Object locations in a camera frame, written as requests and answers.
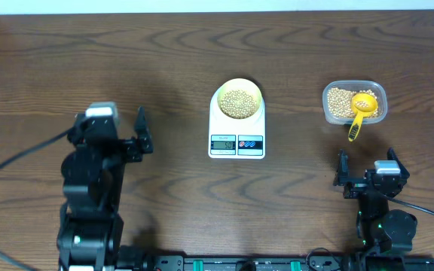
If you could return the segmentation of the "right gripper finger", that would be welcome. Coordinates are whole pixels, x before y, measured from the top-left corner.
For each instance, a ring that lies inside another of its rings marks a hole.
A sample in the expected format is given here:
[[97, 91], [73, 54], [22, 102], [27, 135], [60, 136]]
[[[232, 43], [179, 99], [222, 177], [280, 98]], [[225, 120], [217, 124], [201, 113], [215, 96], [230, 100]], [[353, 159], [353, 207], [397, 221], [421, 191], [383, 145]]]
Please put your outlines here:
[[334, 186], [344, 186], [350, 178], [350, 171], [348, 169], [348, 156], [344, 150], [340, 150], [338, 155], [338, 166], [333, 181]]
[[388, 149], [388, 151], [387, 151], [387, 159], [395, 161], [401, 172], [405, 171], [405, 167], [399, 161], [399, 158], [397, 157], [396, 152], [393, 150], [393, 148], [389, 148]]

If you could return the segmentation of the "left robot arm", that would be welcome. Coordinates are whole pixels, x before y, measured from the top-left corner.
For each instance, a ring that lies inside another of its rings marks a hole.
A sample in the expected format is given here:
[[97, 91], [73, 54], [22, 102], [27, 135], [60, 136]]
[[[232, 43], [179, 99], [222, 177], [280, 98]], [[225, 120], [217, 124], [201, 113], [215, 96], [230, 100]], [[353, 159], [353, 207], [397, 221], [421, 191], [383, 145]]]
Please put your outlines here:
[[62, 162], [63, 195], [57, 236], [61, 270], [116, 269], [124, 222], [118, 214], [124, 170], [154, 150], [145, 109], [135, 136], [118, 135], [112, 103], [93, 103], [78, 114], [67, 135], [75, 149]]

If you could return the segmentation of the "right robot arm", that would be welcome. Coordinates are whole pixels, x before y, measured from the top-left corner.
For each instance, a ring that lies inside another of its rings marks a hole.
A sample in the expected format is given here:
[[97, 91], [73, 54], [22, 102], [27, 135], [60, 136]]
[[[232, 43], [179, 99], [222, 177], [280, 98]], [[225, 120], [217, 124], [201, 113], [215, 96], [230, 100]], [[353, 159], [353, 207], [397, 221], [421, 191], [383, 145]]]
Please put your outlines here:
[[401, 258], [412, 250], [412, 239], [417, 230], [417, 219], [405, 211], [389, 208], [410, 177], [391, 148], [385, 160], [374, 162], [373, 169], [366, 169], [362, 177], [352, 177], [348, 167], [348, 156], [341, 150], [334, 186], [344, 189], [345, 199], [356, 199], [359, 211], [356, 218], [357, 235], [364, 248], [350, 260], [360, 269], [373, 257]]

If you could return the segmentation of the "pale yellow plastic bowl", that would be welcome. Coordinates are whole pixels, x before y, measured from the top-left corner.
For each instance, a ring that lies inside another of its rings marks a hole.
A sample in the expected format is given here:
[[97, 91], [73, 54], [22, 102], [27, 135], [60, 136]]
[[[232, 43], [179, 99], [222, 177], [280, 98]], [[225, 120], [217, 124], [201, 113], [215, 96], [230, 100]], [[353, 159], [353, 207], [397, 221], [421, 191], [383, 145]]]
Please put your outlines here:
[[254, 99], [257, 101], [258, 109], [261, 107], [263, 99], [262, 99], [262, 94], [261, 94], [260, 89], [258, 88], [258, 86], [255, 83], [253, 83], [252, 81], [250, 81], [248, 79], [244, 79], [244, 78], [231, 79], [231, 80], [225, 82], [219, 88], [218, 94], [217, 94], [218, 107], [220, 106], [220, 100], [222, 99], [223, 95], [226, 94], [227, 92], [231, 91], [231, 90], [244, 90], [244, 91], [246, 91], [248, 94], [252, 95], [254, 97]]

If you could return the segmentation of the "yellow measuring scoop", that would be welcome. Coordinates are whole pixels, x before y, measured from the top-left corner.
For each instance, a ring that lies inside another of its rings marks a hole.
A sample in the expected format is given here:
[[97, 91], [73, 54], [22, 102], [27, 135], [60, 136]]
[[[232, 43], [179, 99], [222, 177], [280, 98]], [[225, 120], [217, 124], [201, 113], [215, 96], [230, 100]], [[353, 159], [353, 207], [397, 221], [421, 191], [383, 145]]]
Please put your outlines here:
[[[354, 103], [359, 100], [364, 100], [369, 104], [368, 108], [357, 108]], [[353, 119], [353, 122], [350, 126], [350, 130], [348, 132], [348, 140], [353, 142], [356, 140], [359, 135], [359, 131], [361, 130], [363, 120], [366, 117], [372, 116], [378, 108], [378, 103], [376, 98], [367, 93], [358, 93], [353, 96], [351, 100], [351, 109], [353, 113], [356, 115]]]

